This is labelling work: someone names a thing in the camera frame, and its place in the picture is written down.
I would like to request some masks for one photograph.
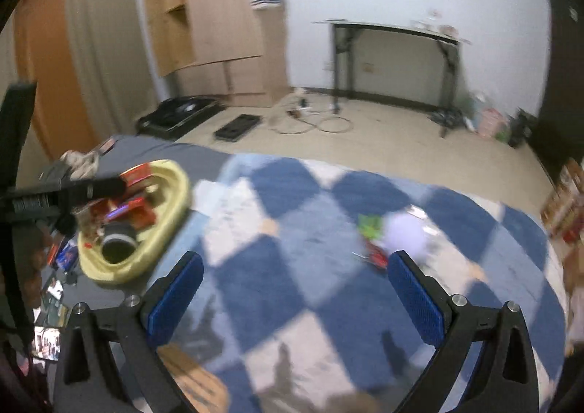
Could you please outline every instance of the orange curtain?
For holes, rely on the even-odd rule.
[[[37,81],[33,127],[51,159],[98,144],[75,73],[65,0],[21,0],[15,15],[18,74]]]

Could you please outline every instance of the cable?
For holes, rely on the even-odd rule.
[[[332,119],[342,119],[342,120],[346,121],[347,123],[349,123],[349,126],[348,126],[347,128],[345,128],[344,130],[339,130],[339,131],[323,130],[323,129],[320,127],[320,125],[321,125],[321,124],[323,124],[325,121],[331,121]],[[322,120],[320,121],[320,123],[318,123],[318,124],[316,125],[316,128],[317,128],[317,130],[320,130],[320,131],[322,131],[322,132],[324,132],[324,133],[341,134],[341,133],[348,133],[349,131],[352,131],[352,130],[354,130],[354,128],[355,128],[355,125],[354,125],[354,124],[353,124],[353,122],[352,122],[350,119],[348,119],[348,118],[345,118],[345,117],[343,117],[343,116],[334,115],[334,116],[329,116],[328,118],[322,119]]]
[[[310,127],[307,128],[306,130],[295,131],[292,133],[288,133],[286,131],[281,131],[281,130],[278,130],[276,128],[272,128],[272,130],[274,132],[281,134],[281,135],[301,135],[301,134],[308,133],[309,131],[312,131],[312,130],[319,130],[319,131],[322,131],[323,133],[329,133],[329,134],[341,134],[341,133],[348,133],[349,131],[352,131],[355,127],[353,122],[350,119],[345,118],[343,116],[338,116],[338,115],[328,116],[328,117],[320,120],[318,123],[314,124],[314,123],[310,123],[309,121],[306,121],[305,119],[295,118],[293,111],[288,110],[285,113],[290,118],[292,118],[294,121],[300,121],[301,123],[305,123],[305,124],[309,125]],[[326,111],[313,111],[311,113],[311,115],[321,115],[321,114],[325,114],[325,113],[327,113],[327,112]],[[339,131],[324,130],[323,128],[320,127],[322,125],[322,123],[324,123],[325,121],[332,121],[334,119],[342,119],[342,120],[346,121],[347,123],[349,123],[349,126],[347,128],[342,129],[342,130],[339,130]]]

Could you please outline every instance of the black metal desk frame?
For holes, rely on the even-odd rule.
[[[341,65],[339,56],[342,53],[347,53],[347,90],[346,94],[349,98],[355,96],[355,70],[354,70],[354,42],[359,35],[366,30],[370,31],[384,31],[394,32],[397,34],[409,34],[419,37],[433,39],[442,55],[445,58],[445,74],[442,80],[442,91],[440,94],[439,107],[450,108],[454,102],[454,94],[456,90],[456,81],[458,77],[458,62],[459,52],[458,47],[460,41],[449,37],[447,35],[438,34],[436,32],[425,31],[422,29],[410,29],[398,26],[385,26],[383,24],[369,24],[369,23],[354,23],[351,21],[326,21],[332,26],[332,44],[333,44],[333,72],[334,72],[334,86],[333,86],[333,106],[336,113],[340,111],[339,96],[341,93]]]

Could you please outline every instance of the wooden wardrobe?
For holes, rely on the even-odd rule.
[[[288,93],[282,6],[253,10],[250,0],[145,1],[159,74],[176,72],[183,95],[216,94],[234,106],[272,106]],[[177,26],[181,20],[184,26]]]

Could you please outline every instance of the phone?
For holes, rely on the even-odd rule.
[[[58,361],[61,352],[61,331],[54,327],[35,327],[30,352],[36,359]]]

